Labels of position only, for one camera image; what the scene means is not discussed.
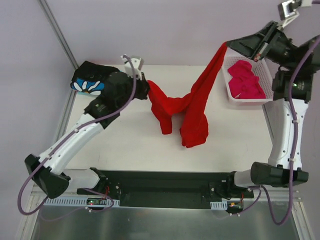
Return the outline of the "red t shirt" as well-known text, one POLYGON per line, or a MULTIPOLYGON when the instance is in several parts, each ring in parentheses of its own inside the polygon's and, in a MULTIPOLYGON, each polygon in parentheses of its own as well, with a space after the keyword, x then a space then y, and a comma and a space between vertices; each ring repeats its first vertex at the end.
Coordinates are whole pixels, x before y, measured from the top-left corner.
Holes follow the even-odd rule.
POLYGON ((184 113, 179 132, 181 144, 186 148, 204 144, 209 136, 209 123, 205 109, 216 77, 223 65, 227 48, 227 43, 224 42, 192 85, 190 92, 184 97, 169 97, 156 83, 147 81, 150 87, 148 97, 151 102, 151 111, 159 121, 162 134, 171 134, 172 116, 184 113))

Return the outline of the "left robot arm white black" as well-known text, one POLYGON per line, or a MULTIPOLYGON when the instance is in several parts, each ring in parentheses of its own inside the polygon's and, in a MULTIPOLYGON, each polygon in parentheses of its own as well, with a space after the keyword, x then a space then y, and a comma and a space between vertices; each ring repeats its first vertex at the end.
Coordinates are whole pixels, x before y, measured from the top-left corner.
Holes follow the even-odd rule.
POLYGON ((97 169, 65 168, 86 143, 120 116, 131 100, 147 99, 150 87, 144 73, 138 73, 136 78, 134 81, 125 72, 113 72, 101 94, 89 103, 69 132, 39 156, 30 154, 24 160, 32 180, 48 198, 55 199, 70 188, 88 188, 96 195, 105 191, 105 176, 97 169))

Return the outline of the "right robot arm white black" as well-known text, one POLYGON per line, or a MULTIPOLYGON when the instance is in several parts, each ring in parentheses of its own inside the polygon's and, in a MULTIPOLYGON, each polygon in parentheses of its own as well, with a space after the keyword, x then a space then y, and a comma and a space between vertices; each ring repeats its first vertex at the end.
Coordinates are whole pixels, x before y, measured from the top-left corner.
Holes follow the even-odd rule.
POLYGON ((320 37, 296 46, 279 23, 270 21, 254 34, 229 40, 227 46, 250 60, 268 59, 279 67, 272 80, 273 99, 264 105, 272 142, 268 162, 255 161, 246 171, 231 172, 226 194, 234 198, 253 186, 289 188, 306 183, 301 138, 314 74, 320 70, 320 37))

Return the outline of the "white plastic basket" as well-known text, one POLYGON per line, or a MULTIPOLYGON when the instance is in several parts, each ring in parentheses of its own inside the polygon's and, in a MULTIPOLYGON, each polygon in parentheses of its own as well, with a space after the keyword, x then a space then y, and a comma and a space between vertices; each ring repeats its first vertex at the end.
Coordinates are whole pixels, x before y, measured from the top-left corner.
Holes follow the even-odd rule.
POLYGON ((258 106, 273 100, 273 79, 265 60, 255 62, 241 55, 227 55, 221 71, 230 104, 258 106))

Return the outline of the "crumpled magenta t shirt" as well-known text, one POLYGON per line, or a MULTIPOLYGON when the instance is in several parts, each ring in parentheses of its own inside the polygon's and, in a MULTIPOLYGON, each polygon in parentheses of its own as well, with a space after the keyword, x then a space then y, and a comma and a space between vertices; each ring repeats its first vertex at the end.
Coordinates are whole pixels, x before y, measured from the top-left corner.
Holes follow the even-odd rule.
POLYGON ((228 68, 231 80, 228 83, 231 96, 235 99, 265 99, 266 94, 259 84, 260 78, 252 72, 252 65, 238 60, 228 68))

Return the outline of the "folded black flower t shirt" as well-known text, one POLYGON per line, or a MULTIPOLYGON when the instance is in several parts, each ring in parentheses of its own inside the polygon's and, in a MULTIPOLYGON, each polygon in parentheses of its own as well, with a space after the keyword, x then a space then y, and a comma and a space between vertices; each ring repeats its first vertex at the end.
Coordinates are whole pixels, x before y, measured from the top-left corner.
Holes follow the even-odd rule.
POLYGON ((104 89, 106 80, 116 72, 120 70, 114 66, 95 64, 86 60, 74 71, 70 87, 79 93, 98 96, 104 89))

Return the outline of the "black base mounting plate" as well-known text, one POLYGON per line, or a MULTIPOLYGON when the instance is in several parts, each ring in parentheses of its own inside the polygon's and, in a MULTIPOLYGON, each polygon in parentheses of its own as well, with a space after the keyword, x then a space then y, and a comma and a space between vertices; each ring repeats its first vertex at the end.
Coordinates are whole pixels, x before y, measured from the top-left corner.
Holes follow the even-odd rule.
POLYGON ((118 200, 122 207, 209 209, 213 202, 253 199, 232 186, 228 172, 93 171, 101 178, 92 190, 118 200))

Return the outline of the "left aluminium corner post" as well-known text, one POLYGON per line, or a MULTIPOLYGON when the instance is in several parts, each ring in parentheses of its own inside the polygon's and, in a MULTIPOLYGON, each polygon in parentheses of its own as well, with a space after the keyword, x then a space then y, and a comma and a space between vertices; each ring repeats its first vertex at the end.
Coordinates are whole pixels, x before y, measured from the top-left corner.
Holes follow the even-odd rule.
POLYGON ((64 53, 66 54, 69 62, 71 63, 71 65, 74 69, 77 69, 79 67, 77 60, 76 60, 74 54, 72 53, 72 50, 71 50, 69 44, 67 43, 66 38, 65 38, 48 2, 46 0, 37 0, 37 2, 39 4, 40 8, 42 9, 45 17, 47 18, 49 25, 51 26, 59 44, 61 45, 64 53))

